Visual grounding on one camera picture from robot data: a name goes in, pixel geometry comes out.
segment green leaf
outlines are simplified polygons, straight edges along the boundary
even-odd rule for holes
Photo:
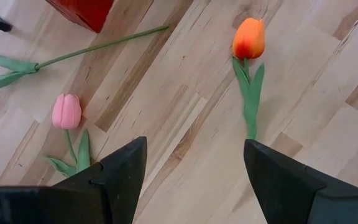
[[[233,69],[236,73],[236,77],[239,80],[240,89],[243,97],[246,97],[247,92],[249,91],[249,80],[247,79],[247,75],[244,72],[244,69],[241,67],[240,62],[235,57],[232,58]]]
[[[0,88],[14,83],[16,80],[22,78],[27,73],[24,72],[9,72],[4,75],[0,75]]]
[[[81,172],[90,166],[90,136],[88,130],[85,130],[81,138],[80,146],[78,147],[77,172]]]
[[[253,99],[252,101],[256,105],[259,105],[260,102],[260,92],[262,91],[262,83],[264,81],[264,76],[265,76],[265,64],[262,63],[261,65],[259,65],[259,68],[256,71],[255,78],[250,86],[250,92]]]
[[[67,165],[65,162],[52,157],[45,157],[46,160],[55,168],[55,170],[65,177],[71,177],[75,175],[75,168]]]
[[[246,76],[246,79],[247,79],[247,81],[248,81],[248,84],[250,84],[251,83],[251,78],[250,78],[250,76],[249,76],[249,62],[248,62],[248,59],[246,59],[246,58],[244,58],[243,59],[243,64],[244,64],[244,66],[243,66],[243,71],[244,71],[244,74],[245,74],[245,76]]]
[[[38,63],[16,60],[0,55],[0,66],[14,72],[35,73],[38,72],[35,68],[37,65]]]
[[[239,80],[241,92],[244,98],[244,118],[247,123],[248,138],[256,139],[257,135],[257,113],[260,103],[260,92],[265,74],[265,65],[259,66],[255,78],[250,82],[248,61],[244,59],[244,68],[236,58],[233,58],[233,68]]]
[[[77,166],[77,157],[75,157],[73,144],[71,143],[70,132],[68,130],[65,130],[65,135],[66,135],[67,144],[68,144],[68,152],[70,153],[71,158],[74,161],[74,165]]]

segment artificial tulip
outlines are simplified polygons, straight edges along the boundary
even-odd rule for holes
[[[246,19],[238,28],[233,40],[233,54],[238,59],[258,58],[265,50],[264,22]]]
[[[37,62],[28,62],[28,61],[22,61],[22,60],[16,60],[13,58],[9,58],[9,57],[5,57],[0,55],[0,66],[4,67],[4,68],[8,68],[10,71],[6,74],[0,75],[0,88],[3,88],[5,86],[8,86],[16,81],[18,81],[19,79],[30,75],[30,74],[36,74],[38,72],[40,72],[40,70],[48,65],[51,65],[53,63],[57,63],[60,62],[62,60],[66,60],[68,58],[72,58],[74,56],[80,55],[80,54],[84,54],[87,52],[91,52],[94,50],[98,50],[98,49],[102,49],[105,47],[109,47],[112,45],[117,45],[120,44],[122,42],[128,41],[128,40],[132,40],[138,37],[143,37],[145,35],[149,35],[149,34],[153,34],[155,32],[159,32],[162,30],[166,30],[169,28],[169,25],[164,25],[164,26],[160,26],[160,27],[156,27],[154,29],[150,29],[144,32],[140,32],[137,34],[132,34],[126,37],[123,37],[121,39],[118,40],[114,40],[112,42],[108,42],[105,44],[99,44],[99,45],[94,45],[82,50],[77,50],[76,52],[72,52],[57,58],[53,58],[51,60],[48,60],[46,62],[43,63],[37,63]]]
[[[74,129],[81,121],[81,106],[76,95],[61,94],[53,107],[52,123],[56,128]]]

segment tulip bloom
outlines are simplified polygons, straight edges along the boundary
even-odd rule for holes
[[[264,22],[246,19],[238,28],[233,40],[233,54],[238,59],[258,58],[265,50]]]
[[[61,94],[52,111],[52,123],[56,128],[74,129],[81,121],[81,106],[76,95]]]

